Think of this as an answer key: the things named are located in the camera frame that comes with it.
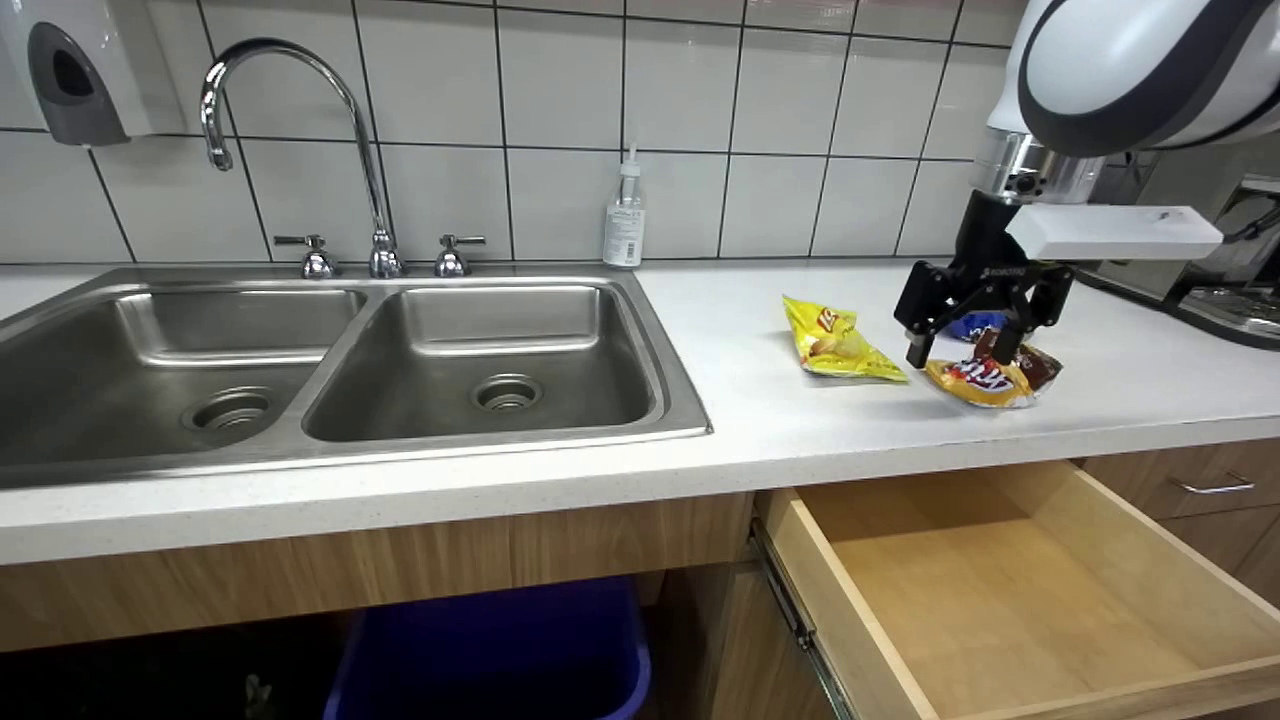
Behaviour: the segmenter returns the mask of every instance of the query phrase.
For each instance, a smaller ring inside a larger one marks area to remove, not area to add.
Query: paper towel dispenser
[[[129,144],[183,129],[145,0],[0,4],[0,41],[61,144]]]

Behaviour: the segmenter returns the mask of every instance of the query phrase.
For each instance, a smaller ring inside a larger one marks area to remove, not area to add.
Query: faucet handle
[[[304,263],[301,263],[301,277],[304,280],[328,280],[336,277],[331,260],[325,257],[325,237],[273,237],[281,250],[298,245],[298,250],[310,250]]]
[[[484,245],[484,237],[442,237],[435,277],[470,277],[460,245]]]

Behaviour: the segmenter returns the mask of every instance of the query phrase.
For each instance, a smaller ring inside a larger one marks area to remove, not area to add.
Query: sink drain
[[[243,383],[243,387],[225,387],[209,404],[191,411],[191,429],[201,434],[247,434],[264,424],[273,411],[267,387]]]
[[[541,387],[526,372],[498,372],[484,383],[476,383],[476,404],[498,411],[519,411],[541,399]]]

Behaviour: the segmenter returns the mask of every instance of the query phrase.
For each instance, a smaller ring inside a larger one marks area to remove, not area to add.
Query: white countertop
[[[4,271],[0,314],[75,280],[86,271]],[[643,268],[640,286],[700,387],[711,438],[18,487],[0,492],[0,563],[1280,438],[1280,353],[1223,346],[1082,286],[1061,328],[1035,337],[1068,364],[1065,376],[1035,410],[1001,417],[922,376],[861,383],[799,372],[780,298],[857,309],[865,337],[906,356],[891,322],[906,268],[671,263]]]

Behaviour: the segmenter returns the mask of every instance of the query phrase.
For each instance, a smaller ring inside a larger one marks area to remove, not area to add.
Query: sink basin
[[[70,301],[0,353],[0,464],[203,452],[256,438],[361,305],[315,289]]]
[[[608,286],[402,292],[310,417],[321,442],[584,434],[659,411],[657,367]]]
[[[629,271],[111,271],[0,325],[0,487],[700,434]]]

